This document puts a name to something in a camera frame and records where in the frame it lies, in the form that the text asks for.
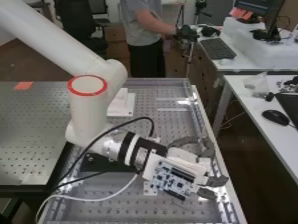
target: gray shirt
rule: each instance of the gray shirt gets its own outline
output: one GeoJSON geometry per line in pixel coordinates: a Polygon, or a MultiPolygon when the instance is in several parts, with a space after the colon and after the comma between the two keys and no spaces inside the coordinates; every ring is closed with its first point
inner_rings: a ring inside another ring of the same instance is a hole
{"type": "Polygon", "coordinates": [[[156,43],[161,35],[146,30],[138,23],[136,11],[149,9],[152,15],[161,20],[161,0],[121,0],[120,4],[128,44],[133,46],[146,46],[156,43]]]}

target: floor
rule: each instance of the floor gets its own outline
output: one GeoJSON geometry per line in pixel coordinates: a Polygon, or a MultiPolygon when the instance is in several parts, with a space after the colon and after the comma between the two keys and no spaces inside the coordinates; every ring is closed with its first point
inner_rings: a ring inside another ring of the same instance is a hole
{"type": "MultiPolygon", "coordinates": [[[[0,81],[66,81],[70,75],[21,42],[0,48],[0,81]]],[[[227,117],[242,112],[233,102],[227,117]]],[[[250,224],[298,223],[298,188],[247,115],[219,133],[218,143],[250,224]]],[[[33,223],[25,205],[13,224],[33,223]]]]}

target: chair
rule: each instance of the chair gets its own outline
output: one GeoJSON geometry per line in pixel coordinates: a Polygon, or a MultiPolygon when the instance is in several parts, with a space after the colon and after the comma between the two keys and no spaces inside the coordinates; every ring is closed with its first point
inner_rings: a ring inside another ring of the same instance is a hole
{"type": "MultiPolygon", "coordinates": [[[[88,0],[90,4],[90,10],[93,15],[109,15],[108,4],[105,0],[88,0]]],[[[96,24],[101,26],[102,37],[105,38],[105,27],[110,23],[109,19],[94,19],[96,24]]]]}
{"type": "Polygon", "coordinates": [[[54,4],[64,30],[102,58],[106,58],[105,38],[92,38],[92,34],[97,28],[102,29],[102,26],[93,20],[88,0],[56,0],[54,4]]]}
{"type": "Polygon", "coordinates": [[[45,0],[41,0],[41,1],[37,1],[37,2],[33,2],[33,3],[28,3],[28,5],[34,8],[34,9],[44,9],[44,7],[46,5],[49,5],[49,3],[45,3],[45,0]]]}
{"type": "Polygon", "coordinates": [[[33,9],[36,9],[37,12],[40,12],[45,18],[48,18],[50,21],[53,21],[50,12],[49,12],[49,3],[45,2],[45,0],[36,1],[33,3],[26,3],[33,9]]]}

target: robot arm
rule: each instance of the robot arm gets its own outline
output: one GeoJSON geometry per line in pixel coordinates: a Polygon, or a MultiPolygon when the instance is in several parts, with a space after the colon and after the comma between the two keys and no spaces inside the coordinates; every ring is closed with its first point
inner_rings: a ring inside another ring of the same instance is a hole
{"type": "MultiPolygon", "coordinates": [[[[86,147],[113,127],[106,109],[126,81],[124,65],[100,58],[20,0],[0,0],[0,26],[74,76],[68,83],[72,121],[65,137],[86,147]]],[[[144,171],[153,192],[162,190],[183,200],[201,186],[210,186],[210,159],[201,161],[194,154],[168,149],[132,132],[113,132],[90,150],[144,171]]]]}

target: cable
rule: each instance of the cable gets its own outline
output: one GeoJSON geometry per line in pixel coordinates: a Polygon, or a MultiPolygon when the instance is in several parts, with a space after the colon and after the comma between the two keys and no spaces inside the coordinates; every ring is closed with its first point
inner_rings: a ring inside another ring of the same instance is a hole
{"type": "Polygon", "coordinates": [[[241,113],[241,114],[238,114],[237,116],[234,116],[229,121],[226,121],[226,122],[221,125],[221,127],[223,127],[226,124],[229,124],[235,118],[241,117],[243,114],[245,114],[245,112],[241,113]]]}
{"type": "Polygon", "coordinates": [[[85,199],[85,198],[76,198],[76,197],[70,197],[70,196],[66,196],[66,195],[52,195],[52,196],[49,196],[45,200],[44,200],[44,202],[42,202],[42,204],[41,204],[41,206],[40,206],[40,208],[38,208],[38,211],[37,211],[37,213],[36,213],[36,217],[34,217],[34,221],[36,221],[36,224],[38,223],[37,221],[37,219],[38,219],[38,216],[40,216],[40,211],[41,211],[41,209],[44,208],[44,206],[45,206],[45,204],[48,203],[48,201],[52,199],[52,198],[64,198],[64,199],[69,199],[69,200],[74,200],[74,201],[85,201],[85,202],[101,202],[101,201],[106,201],[106,200],[109,200],[110,198],[113,198],[113,197],[116,197],[117,195],[120,195],[126,189],[128,189],[128,187],[130,186],[130,184],[134,182],[134,180],[137,179],[137,174],[134,174],[134,176],[133,176],[133,178],[132,178],[132,180],[129,181],[129,183],[114,193],[114,194],[112,194],[112,195],[109,195],[108,197],[105,197],[105,198],[100,198],[100,199],[85,199]]]}
{"type": "Polygon", "coordinates": [[[98,173],[94,173],[94,174],[92,174],[92,175],[89,175],[89,176],[77,178],[77,179],[73,180],[73,181],[69,181],[69,182],[66,182],[66,183],[62,183],[62,184],[60,184],[58,186],[56,186],[56,187],[50,190],[50,193],[53,193],[58,188],[64,187],[65,185],[73,184],[73,183],[76,183],[76,182],[80,182],[80,181],[82,181],[82,180],[86,180],[86,179],[89,179],[89,178],[92,178],[92,177],[100,176],[101,174],[105,174],[105,173],[106,173],[106,172],[98,172],[98,173]]]}
{"type": "Polygon", "coordinates": [[[125,123],[122,123],[122,124],[114,126],[114,127],[110,128],[108,131],[105,131],[104,133],[101,133],[101,134],[96,137],[96,139],[90,142],[90,144],[86,146],[85,150],[82,151],[82,153],[80,154],[80,156],[78,156],[77,159],[74,160],[74,162],[73,162],[70,168],[68,169],[66,173],[62,175],[62,177],[58,179],[57,182],[61,182],[62,179],[64,179],[64,178],[68,176],[68,174],[72,172],[74,166],[77,165],[78,161],[81,160],[81,158],[84,157],[84,155],[85,155],[86,152],[89,151],[90,147],[96,144],[96,142],[97,142],[105,135],[108,135],[110,132],[113,132],[114,130],[122,128],[124,126],[126,126],[126,125],[129,125],[129,124],[132,124],[132,123],[134,123],[134,122],[137,122],[137,121],[140,121],[140,120],[148,120],[148,121],[150,121],[150,123],[152,123],[152,129],[150,129],[150,132],[149,132],[149,137],[152,137],[153,134],[154,134],[154,121],[153,121],[152,118],[149,118],[149,117],[140,117],[140,118],[136,118],[136,119],[133,119],[133,120],[130,120],[130,121],[128,121],[128,122],[125,122],[125,123]]]}

